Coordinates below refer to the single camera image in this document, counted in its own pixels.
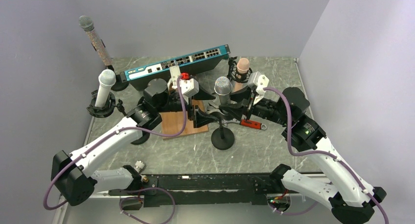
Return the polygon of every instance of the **wooden block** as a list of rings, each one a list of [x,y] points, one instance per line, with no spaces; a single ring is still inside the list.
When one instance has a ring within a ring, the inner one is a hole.
[[[203,107],[203,103],[200,100],[193,100],[193,105],[199,106],[199,108],[204,111],[205,108]],[[161,112],[161,118],[163,121],[161,122],[161,132],[163,134],[176,134],[183,126],[183,112]],[[207,125],[202,126],[200,128],[193,127],[193,121],[187,119],[186,128],[184,129],[183,133],[177,137],[191,135],[191,134],[199,134],[205,133],[209,131],[209,127]],[[163,139],[170,139],[173,137],[163,137]]]

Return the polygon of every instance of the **marble table surface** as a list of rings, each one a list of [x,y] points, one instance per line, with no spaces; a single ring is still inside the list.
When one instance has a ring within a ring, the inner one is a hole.
[[[114,58],[116,73],[142,65],[166,60],[170,57],[128,57]],[[283,90],[286,87],[299,87],[303,90],[300,76],[291,57],[247,57],[253,71],[261,71],[269,79],[269,86]],[[197,75],[199,84],[206,90],[214,92],[214,82],[219,76],[226,76],[228,61],[222,60],[211,71]],[[126,112],[132,109],[142,93],[131,85],[120,92],[113,92],[122,99]],[[277,100],[279,97],[271,92],[266,98]],[[117,110],[107,118],[94,118],[88,137],[88,143],[108,131],[121,120],[122,114]],[[283,127],[256,116],[252,120],[267,125],[265,131],[251,129],[236,124],[228,124],[235,134],[235,144],[228,150],[214,148],[210,141],[217,123],[209,124],[209,132],[163,140],[151,135],[141,145],[128,144],[108,158],[100,170],[117,169],[123,165],[134,165],[137,160],[146,163],[144,174],[199,174],[199,173],[262,173],[271,172],[284,163],[299,172],[320,172],[312,161],[303,157],[293,157],[288,153],[287,143],[281,135]]]

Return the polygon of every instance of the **microphone stand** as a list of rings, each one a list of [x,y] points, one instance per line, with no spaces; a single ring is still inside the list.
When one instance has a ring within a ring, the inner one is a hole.
[[[227,150],[232,147],[235,142],[235,135],[233,132],[223,127],[222,119],[219,119],[219,128],[213,131],[210,140],[213,146],[219,150]]]
[[[115,72],[114,67],[112,65],[108,65],[107,69]],[[121,91],[121,90],[124,90],[125,88],[127,88],[128,85],[129,85],[128,82],[123,82],[121,80],[121,76],[119,74],[115,74],[115,84],[111,87],[111,90],[115,91],[115,92],[118,92],[118,91]]]

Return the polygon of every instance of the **pink microphone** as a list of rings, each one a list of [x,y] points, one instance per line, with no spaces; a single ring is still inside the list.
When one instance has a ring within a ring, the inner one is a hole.
[[[238,71],[235,74],[237,80],[235,80],[233,92],[236,92],[244,87],[244,83],[242,83],[240,80],[241,80],[242,75],[246,74],[249,70],[249,60],[247,58],[241,58],[238,64],[236,65],[236,69]]]

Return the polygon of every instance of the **red clip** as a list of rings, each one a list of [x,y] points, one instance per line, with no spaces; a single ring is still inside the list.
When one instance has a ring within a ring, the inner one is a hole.
[[[260,130],[261,129],[261,123],[253,121],[253,120],[241,120],[241,125]]]
[[[188,80],[189,78],[189,73],[183,72],[182,73],[182,80]]]

